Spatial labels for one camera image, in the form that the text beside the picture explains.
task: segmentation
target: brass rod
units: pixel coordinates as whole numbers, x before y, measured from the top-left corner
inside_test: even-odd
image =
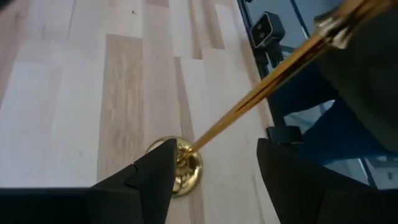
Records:
[[[301,47],[194,142],[189,153],[180,157],[178,163],[181,164],[197,152],[330,46],[345,48],[353,33],[363,24],[382,12],[396,8],[397,3],[398,0],[345,0],[326,20],[317,24],[319,25],[317,31]]]
[[[251,90],[241,101],[229,110],[220,120],[217,121],[202,137],[192,144],[188,154],[179,159],[183,161],[191,156],[220,132],[240,118],[244,113],[256,106],[261,100],[269,96],[283,82],[295,75],[301,68],[317,58],[327,44],[318,34],[309,38],[300,48],[298,48],[289,58],[280,64],[272,73],[268,74],[253,90]]]

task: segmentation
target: round brass base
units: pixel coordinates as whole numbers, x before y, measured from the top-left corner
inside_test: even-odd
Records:
[[[191,148],[191,143],[181,137],[164,137],[156,140],[149,146],[147,152],[155,149],[166,140],[174,138],[177,140],[177,157],[181,158]],[[199,183],[203,172],[203,161],[199,152],[188,157],[185,162],[177,166],[172,197],[181,197],[191,192]]]

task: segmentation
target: wooden floor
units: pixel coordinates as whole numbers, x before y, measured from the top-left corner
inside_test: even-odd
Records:
[[[16,0],[0,15],[0,187],[90,186],[194,141],[259,82],[235,0]],[[201,150],[167,223],[279,223],[256,161],[267,103]]]

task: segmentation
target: dark trouser leg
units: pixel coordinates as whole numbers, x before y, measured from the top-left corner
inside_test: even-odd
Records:
[[[341,99],[304,134],[298,153],[321,164],[341,159],[393,155],[363,126]]]
[[[326,81],[318,64],[312,62],[268,97],[272,113],[286,116],[307,110],[338,97],[338,92]]]

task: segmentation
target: brass pole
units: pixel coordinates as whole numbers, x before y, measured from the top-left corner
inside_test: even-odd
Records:
[[[179,164],[269,96],[306,64],[318,58],[329,45],[345,48],[355,31],[373,17],[396,7],[397,2],[398,0],[346,0],[328,16],[315,21],[318,26],[316,33],[194,142],[189,152],[178,159]]]

